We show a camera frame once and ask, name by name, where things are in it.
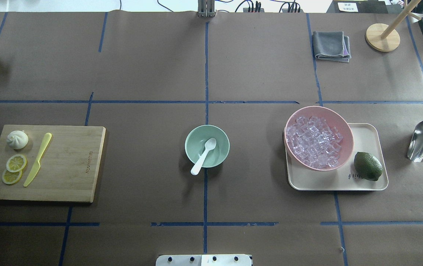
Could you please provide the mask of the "white plastic spoon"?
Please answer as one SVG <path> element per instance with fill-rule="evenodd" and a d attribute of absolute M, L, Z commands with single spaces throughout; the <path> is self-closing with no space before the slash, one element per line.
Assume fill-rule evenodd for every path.
<path fill-rule="evenodd" d="M 211 150 L 215 149 L 216 144 L 217 144 L 217 142 L 216 142 L 215 138 L 210 138 L 205 142 L 204 152 L 199 156 L 198 160 L 195 162 L 192 169 L 190 170 L 190 173 L 192 175 L 198 175 L 198 173 L 200 172 L 208 153 Z"/>

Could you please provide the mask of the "mint green bowl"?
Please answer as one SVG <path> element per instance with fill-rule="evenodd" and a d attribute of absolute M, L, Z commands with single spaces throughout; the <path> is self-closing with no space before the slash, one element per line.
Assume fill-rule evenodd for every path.
<path fill-rule="evenodd" d="M 230 140 L 219 127 L 212 125 L 198 126 L 191 130 L 185 141 L 185 152 L 192 163 L 196 163 L 205 150 L 205 143 L 215 138 L 216 147 L 210 150 L 202 165 L 203 168 L 213 168 L 220 165 L 230 152 Z"/>

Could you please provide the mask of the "pink bowl with ice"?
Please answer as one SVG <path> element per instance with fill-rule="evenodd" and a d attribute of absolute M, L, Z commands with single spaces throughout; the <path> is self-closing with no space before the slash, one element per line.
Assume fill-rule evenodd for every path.
<path fill-rule="evenodd" d="M 290 158 L 315 171 L 331 171 L 347 163 L 354 148 L 349 123 L 335 111 L 308 106 L 295 111 L 284 127 Z"/>

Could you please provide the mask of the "folded grey cloth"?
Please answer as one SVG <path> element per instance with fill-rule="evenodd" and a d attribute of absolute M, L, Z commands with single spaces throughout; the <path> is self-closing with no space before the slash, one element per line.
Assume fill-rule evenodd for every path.
<path fill-rule="evenodd" d="M 333 62 L 349 62 L 351 59 L 349 37 L 343 31 L 314 31 L 312 43 L 316 59 Z"/>

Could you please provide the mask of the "bamboo cutting board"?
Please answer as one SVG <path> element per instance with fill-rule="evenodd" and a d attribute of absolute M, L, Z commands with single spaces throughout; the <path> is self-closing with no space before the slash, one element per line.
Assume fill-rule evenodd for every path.
<path fill-rule="evenodd" d="M 29 139 L 21 150 L 7 145 L 8 134 L 17 130 L 24 131 Z M 40 170 L 24 187 L 46 133 L 52 138 L 41 157 Z M 0 136 L 0 200 L 92 203 L 105 135 L 103 126 L 5 125 Z M 4 184 L 6 162 L 15 154 L 25 155 L 27 166 L 19 182 Z"/>

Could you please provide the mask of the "beige plastic tray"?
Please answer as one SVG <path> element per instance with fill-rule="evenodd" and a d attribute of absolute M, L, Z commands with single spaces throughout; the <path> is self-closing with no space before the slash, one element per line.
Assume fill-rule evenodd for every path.
<path fill-rule="evenodd" d="M 349 123 L 352 129 L 354 148 L 349 160 L 337 170 L 314 171 L 305 168 L 296 159 L 286 155 L 289 184 L 301 191 L 382 191 L 389 180 L 383 158 L 379 135 L 369 123 Z M 383 167 L 383 173 L 377 181 L 361 178 L 353 166 L 357 152 L 370 153 Z"/>

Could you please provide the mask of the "green lime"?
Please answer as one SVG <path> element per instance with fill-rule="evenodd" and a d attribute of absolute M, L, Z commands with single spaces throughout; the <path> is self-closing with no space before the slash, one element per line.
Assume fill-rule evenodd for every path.
<path fill-rule="evenodd" d="M 357 152 L 353 160 L 353 165 L 356 172 L 365 180 L 378 181 L 383 173 L 382 164 L 370 153 Z"/>

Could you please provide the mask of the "yellow plastic knife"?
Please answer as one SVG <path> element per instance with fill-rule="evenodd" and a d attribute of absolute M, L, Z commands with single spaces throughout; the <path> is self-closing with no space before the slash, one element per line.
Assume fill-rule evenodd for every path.
<path fill-rule="evenodd" d="M 41 145 L 36 155 L 35 161 L 32 165 L 31 171 L 29 172 L 27 179 L 23 184 L 23 187 L 29 186 L 29 184 L 31 184 L 31 182 L 35 179 L 36 175 L 38 174 L 41 168 L 41 158 L 44 155 L 44 152 L 46 151 L 51 139 L 52 134 L 47 132 L 41 141 Z"/>

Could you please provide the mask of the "white steamed bun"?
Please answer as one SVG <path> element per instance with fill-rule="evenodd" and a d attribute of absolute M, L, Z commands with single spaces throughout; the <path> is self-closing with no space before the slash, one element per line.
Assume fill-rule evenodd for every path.
<path fill-rule="evenodd" d="M 7 145 L 14 149 L 20 150 L 27 146 L 29 142 L 29 137 L 24 131 L 12 131 L 8 134 L 6 143 Z"/>

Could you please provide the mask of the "wooden paper towel stand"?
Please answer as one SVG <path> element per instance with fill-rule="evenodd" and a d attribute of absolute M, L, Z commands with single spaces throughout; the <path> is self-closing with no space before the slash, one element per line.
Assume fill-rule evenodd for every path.
<path fill-rule="evenodd" d="M 400 35 L 396 31 L 396 27 L 406 18 L 409 17 L 410 22 L 418 22 L 421 17 L 412 10 L 417 7 L 420 0 L 411 0 L 409 3 L 405 1 L 403 10 L 397 15 L 390 25 L 384 23 L 376 23 L 369 26 L 365 32 L 365 40 L 373 49 L 380 52 L 391 52 L 400 45 Z"/>

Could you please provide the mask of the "lemon slice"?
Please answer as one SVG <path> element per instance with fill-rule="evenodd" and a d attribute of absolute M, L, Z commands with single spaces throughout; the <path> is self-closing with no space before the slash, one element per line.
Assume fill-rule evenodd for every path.
<path fill-rule="evenodd" d="M 18 172 L 10 172 L 9 170 L 5 169 L 1 177 L 4 184 L 12 185 L 21 180 L 22 174 L 22 170 Z"/>
<path fill-rule="evenodd" d="M 22 154 L 16 154 L 6 161 L 6 170 L 10 173 L 17 173 L 22 171 L 26 165 L 27 158 Z"/>

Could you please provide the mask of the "aluminium frame post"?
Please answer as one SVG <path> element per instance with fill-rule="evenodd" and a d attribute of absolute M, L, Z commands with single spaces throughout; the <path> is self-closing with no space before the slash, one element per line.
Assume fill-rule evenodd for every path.
<path fill-rule="evenodd" d="M 215 17 L 215 0 L 198 0 L 198 17 Z"/>

